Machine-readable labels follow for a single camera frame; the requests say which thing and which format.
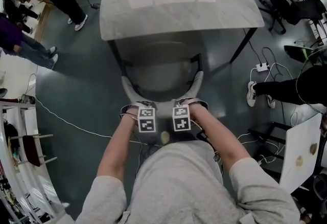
gray shirt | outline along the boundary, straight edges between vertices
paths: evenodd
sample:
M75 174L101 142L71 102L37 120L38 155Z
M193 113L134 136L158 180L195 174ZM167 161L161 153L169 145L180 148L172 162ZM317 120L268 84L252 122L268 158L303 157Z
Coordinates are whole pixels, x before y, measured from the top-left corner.
M238 203L222 184L210 145L170 144L144 162L128 207L121 181L97 177L76 224L299 223L292 197L254 159L237 161L229 176Z

purple shirt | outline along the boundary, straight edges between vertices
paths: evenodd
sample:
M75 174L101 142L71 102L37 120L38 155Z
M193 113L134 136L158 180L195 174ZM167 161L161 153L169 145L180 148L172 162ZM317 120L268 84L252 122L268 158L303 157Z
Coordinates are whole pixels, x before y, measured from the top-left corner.
M4 52L13 55L14 46L20 46L21 41L21 28L0 16L0 47L4 49Z

gray floor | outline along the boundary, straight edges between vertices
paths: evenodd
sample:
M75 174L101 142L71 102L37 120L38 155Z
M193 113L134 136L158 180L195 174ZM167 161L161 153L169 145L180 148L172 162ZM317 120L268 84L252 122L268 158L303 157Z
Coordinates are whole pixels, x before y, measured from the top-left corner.
M54 72L39 69L36 94L45 106L67 121L86 130L111 136L119 123L120 108L128 104L128 99L110 48L100 38L99 11L85 7L86 0L78 2L89 17L85 27L79 32L74 31L73 25L67 24L68 17L59 10L54 9L50 13L43 44L58 47L59 61ZM292 76L296 77L301 63L290 59L283 46L302 37L312 36L308 24L304 21L296 26L286 24L287 33L279 35L276 31L268 31L270 16L263 13L263 17L266 27L258 29L253 36L253 47L262 61L264 58L261 48L270 47L277 61L287 66ZM248 128L269 121L283 123L280 102L277 102L274 110L268 107L264 96L258 99L254 108L249 108L246 104L249 73L258 64L249 45L232 65L221 67L230 60L242 41L243 30L190 32L175 34L174 37L186 42L195 53L202 53L205 75L199 97L209 103L210 111L235 135L246 133ZM274 62L269 52L266 56L270 63ZM283 76L279 76L278 80L289 79L286 70L281 68L281 71ZM256 81L263 81L266 75L267 73L259 75L257 72L252 74ZM287 124L290 124L289 119L294 108L292 104L284 104ZM299 122L313 114L305 105L298 108ZM47 167L59 198L70 204L67 212L75 219L81 211L109 139L67 125L39 104L37 119L41 133L54 134L52 139L42 141L44 153L59 158L58 161L47 164ZM252 136L245 136L241 141L253 139ZM250 152L255 149L255 145L246 145ZM139 144L130 144L125 177L128 199L137 169L139 148ZM224 178L230 189L227 174Z

power strip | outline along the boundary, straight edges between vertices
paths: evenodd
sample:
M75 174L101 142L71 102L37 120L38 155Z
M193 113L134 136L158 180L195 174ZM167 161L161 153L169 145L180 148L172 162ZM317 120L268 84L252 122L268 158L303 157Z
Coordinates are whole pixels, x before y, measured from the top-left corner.
M258 72L267 71L270 69L270 66L267 63L262 63L262 65L257 64L255 67L256 67L256 71Z

white sneaker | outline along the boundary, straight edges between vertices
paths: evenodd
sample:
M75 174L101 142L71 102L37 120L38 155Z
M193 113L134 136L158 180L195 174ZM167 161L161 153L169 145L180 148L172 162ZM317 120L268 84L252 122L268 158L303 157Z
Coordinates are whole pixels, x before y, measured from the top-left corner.
M275 100L270 95L266 95L266 97L267 97L268 106L271 108L275 108L276 106Z
M50 55L51 55L51 54L54 54L56 50L57 50L57 47L51 47L51 48L49 49L49 51L50 51Z
M84 26L86 20L87 20L87 15L85 15L85 19L81 23L75 26L75 30L79 31Z
M256 97L257 95L255 94L255 90L253 89L253 86L255 86L256 83L254 81L250 81L248 84L247 84L247 94L246 94L246 101L247 101L247 104L250 106L250 107L253 107L254 104L255 104L255 101L256 101Z
M53 60L53 66L52 66L52 70L53 70L55 64L56 64L57 61L58 61L58 54L54 55L54 56L52 57L52 60Z

